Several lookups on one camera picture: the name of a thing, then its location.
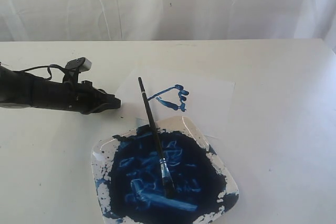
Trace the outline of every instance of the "dark blue paint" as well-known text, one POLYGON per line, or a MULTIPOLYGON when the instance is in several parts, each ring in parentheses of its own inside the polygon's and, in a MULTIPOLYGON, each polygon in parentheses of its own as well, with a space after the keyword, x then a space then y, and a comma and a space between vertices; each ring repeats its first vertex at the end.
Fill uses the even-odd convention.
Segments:
POLYGON ((136 222, 182 224, 218 212, 217 196, 225 189, 225 176, 217 174, 206 151, 181 132, 161 132, 160 139, 176 195, 164 197, 159 157, 149 127, 122 141, 115 153, 111 180, 107 180, 111 212, 105 216, 129 216, 136 222))
POLYGON ((156 98, 162 105, 164 105, 164 106, 166 106, 166 107, 168 107, 168 108, 171 108, 171 109, 173 109, 173 110, 178 110, 178 109, 180 109, 181 111, 185 112, 186 109, 185 109, 185 103, 184 103, 184 102, 187 100, 187 97, 185 97, 185 96, 187 96, 187 95, 189 95, 189 92, 186 91, 186 90, 184 90, 184 88, 183 88, 182 85, 176 84, 176 85, 173 86, 173 87, 167 88, 167 89, 165 89, 165 90, 163 90, 163 91, 161 91, 161 92, 159 92, 159 93, 156 93, 155 95, 149 97, 148 100, 150 101, 150 100, 152 100, 153 98, 156 98), (168 91, 171 91, 172 89, 177 89, 177 90, 179 90, 179 92, 178 92, 177 95, 178 95, 178 97, 179 97, 179 99, 180 99, 180 102, 181 102, 181 105, 180 105, 180 106, 177 105, 177 104, 175 104, 175 103, 169 102, 169 101, 164 101, 164 100, 162 100, 162 98, 160 97, 160 95, 162 95, 162 94, 164 94, 164 93, 166 93, 166 92, 168 92, 168 91))

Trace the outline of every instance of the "robotic arm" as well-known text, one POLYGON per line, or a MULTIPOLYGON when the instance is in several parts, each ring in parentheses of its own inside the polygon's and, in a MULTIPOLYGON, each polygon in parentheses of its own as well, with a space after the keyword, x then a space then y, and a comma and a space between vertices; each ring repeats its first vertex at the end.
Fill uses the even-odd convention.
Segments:
POLYGON ((49 65, 11 71, 0 66, 0 106, 77 111, 82 114, 120 108, 121 102, 114 94, 95 89, 90 81, 78 83, 78 75, 90 68, 91 62, 84 57, 69 61, 65 68, 49 65), (37 68, 47 68, 50 77, 45 79, 27 73, 37 68), (65 74, 62 83, 50 81, 51 68, 65 74))

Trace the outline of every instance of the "white plate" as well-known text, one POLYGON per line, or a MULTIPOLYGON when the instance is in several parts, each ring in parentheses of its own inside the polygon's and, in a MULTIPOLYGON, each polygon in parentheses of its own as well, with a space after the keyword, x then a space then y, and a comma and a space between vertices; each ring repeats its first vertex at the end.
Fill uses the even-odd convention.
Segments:
POLYGON ((161 194, 160 181, 158 180, 160 174, 156 174, 155 170, 155 160, 156 158, 159 160, 155 148, 153 147, 153 150, 148 152, 145 159, 142 156, 142 151, 152 146, 148 144, 151 143, 149 141, 152 141, 148 126, 138 128, 138 134, 137 129, 130 130, 121 136, 100 141, 92 150, 92 172, 105 223, 162 224, 168 222, 169 218, 174 218, 175 224, 206 224, 231 209, 238 200, 237 185, 222 160, 192 121, 184 116, 175 116, 158 121, 156 125, 160 131, 167 165, 171 170, 174 183, 176 183, 177 198, 166 199, 161 194), (192 148, 189 146, 188 148, 181 147, 186 143, 190 146, 196 146, 196 152, 191 153, 192 148), (137 149, 134 152, 134 157, 120 160, 122 155, 128 155, 131 150, 135 150, 136 146, 139 146, 139 151, 137 149), (187 157, 195 163, 187 164, 187 157), (115 167, 113 167, 114 160, 117 161, 115 167), (147 176, 149 169, 151 169, 149 180, 143 179, 143 172, 147 176))

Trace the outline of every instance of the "white backdrop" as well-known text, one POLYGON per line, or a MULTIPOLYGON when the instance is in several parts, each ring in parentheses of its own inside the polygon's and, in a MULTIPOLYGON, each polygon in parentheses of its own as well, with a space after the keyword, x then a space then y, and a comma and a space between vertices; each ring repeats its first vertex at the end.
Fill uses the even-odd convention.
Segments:
POLYGON ((323 38, 336 0, 0 0, 0 40, 323 38))

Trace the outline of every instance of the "paintbrush handle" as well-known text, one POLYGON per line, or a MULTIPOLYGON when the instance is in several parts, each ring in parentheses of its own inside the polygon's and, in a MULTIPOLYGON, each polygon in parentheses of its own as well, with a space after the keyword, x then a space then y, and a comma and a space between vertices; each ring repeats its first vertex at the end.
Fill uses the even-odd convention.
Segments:
POLYGON ((146 95, 145 88, 143 86, 141 77, 138 78, 138 81, 139 81, 140 90, 141 90, 141 93, 142 93, 142 99, 143 99, 143 102, 145 104, 147 117, 148 117, 148 120, 149 120, 149 126, 152 130, 152 133, 153 133, 154 142, 155 142, 155 146, 156 146, 156 151, 158 152, 158 155, 159 155, 160 158, 164 158, 163 150, 162 150, 162 144, 161 144, 161 141, 159 139, 158 130, 157 130, 156 125, 155 125, 155 121, 154 121, 154 118, 153 118, 151 108, 149 107, 148 98, 147 98, 147 95, 146 95))

